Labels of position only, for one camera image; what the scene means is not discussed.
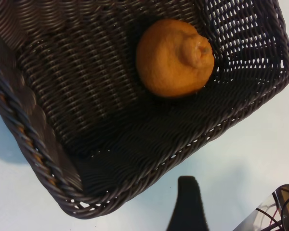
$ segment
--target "red wire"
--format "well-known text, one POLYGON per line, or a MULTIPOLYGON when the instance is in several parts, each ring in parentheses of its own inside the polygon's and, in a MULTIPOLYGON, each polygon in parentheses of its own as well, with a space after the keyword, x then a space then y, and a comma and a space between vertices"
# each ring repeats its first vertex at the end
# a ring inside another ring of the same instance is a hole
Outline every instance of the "red wire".
POLYGON ((273 215, 273 218, 275 217, 275 215, 276 215, 277 212, 278 212, 278 208, 276 209, 276 211, 275 211, 275 213, 274 213, 274 215, 273 215))

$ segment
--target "wicker weave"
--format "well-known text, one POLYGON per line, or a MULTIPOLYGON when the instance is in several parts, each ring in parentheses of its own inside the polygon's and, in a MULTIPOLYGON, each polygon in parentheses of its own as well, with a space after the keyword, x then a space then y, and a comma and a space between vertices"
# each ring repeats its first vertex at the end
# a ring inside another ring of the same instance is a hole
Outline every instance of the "wicker weave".
POLYGON ((277 0, 0 0, 0 114, 69 215, 118 209, 289 83, 277 0), (135 69, 161 18, 206 36, 215 67, 196 95, 150 94, 135 69))

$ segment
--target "wire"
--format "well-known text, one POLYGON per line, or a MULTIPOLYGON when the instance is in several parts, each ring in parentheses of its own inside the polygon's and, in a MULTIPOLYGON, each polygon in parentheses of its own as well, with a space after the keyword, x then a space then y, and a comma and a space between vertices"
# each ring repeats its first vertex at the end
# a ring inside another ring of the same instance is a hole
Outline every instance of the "wire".
POLYGON ((272 216, 273 218, 275 217, 275 215, 276 215, 277 212, 278 212, 278 208, 276 209, 274 215, 272 216))
POLYGON ((277 222, 277 220, 275 220, 271 215, 269 215, 268 213, 264 212, 263 210, 256 208, 257 211, 265 214, 268 218, 270 218, 272 221, 274 221, 274 223, 281 229, 283 230, 283 228, 280 226, 280 224, 277 222))
MULTIPOLYGON (((276 203, 275 203, 275 204, 272 204, 272 205, 270 205, 270 206, 264 205, 264 206, 262 206, 262 207, 266 207, 266 209, 265 209, 264 211, 267 213, 270 208, 275 207, 275 206, 277 207, 276 203)), ((264 216, 261 218, 260 227, 262 227, 263 220, 264 220, 264 216)))
POLYGON ((287 204, 289 204, 289 199, 285 201, 282 209, 281 209, 281 212, 280 212, 280 216, 281 216, 281 223, 284 227, 284 231, 287 231, 286 229, 286 226, 285 226, 285 218, 284 218, 284 212, 285 212, 285 208, 287 207, 287 204))

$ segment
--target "white table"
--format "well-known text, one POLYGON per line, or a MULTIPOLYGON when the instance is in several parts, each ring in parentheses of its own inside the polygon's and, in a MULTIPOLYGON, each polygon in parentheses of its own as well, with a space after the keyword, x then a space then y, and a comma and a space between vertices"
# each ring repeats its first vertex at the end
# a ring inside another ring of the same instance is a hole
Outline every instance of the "white table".
MULTIPOLYGON (((289 0, 280 0, 289 35, 289 0)), ((162 231, 179 176, 198 180, 210 230, 230 231, 289 183, 289 85, 249 118, 116 212, 78 220, 61 211, 0 118, 0 231, 162 231)))

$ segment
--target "orange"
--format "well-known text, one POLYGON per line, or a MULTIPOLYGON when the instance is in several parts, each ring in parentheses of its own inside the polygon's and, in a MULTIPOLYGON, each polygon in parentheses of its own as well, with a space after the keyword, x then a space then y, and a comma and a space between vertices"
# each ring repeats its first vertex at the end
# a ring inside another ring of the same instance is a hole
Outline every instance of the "orange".
POLYGON ((157 21, 140 39, 136 67, 143 84, 155 95, 179 98, 208 82, 214 67, 209 41, 185 22, 157 21))

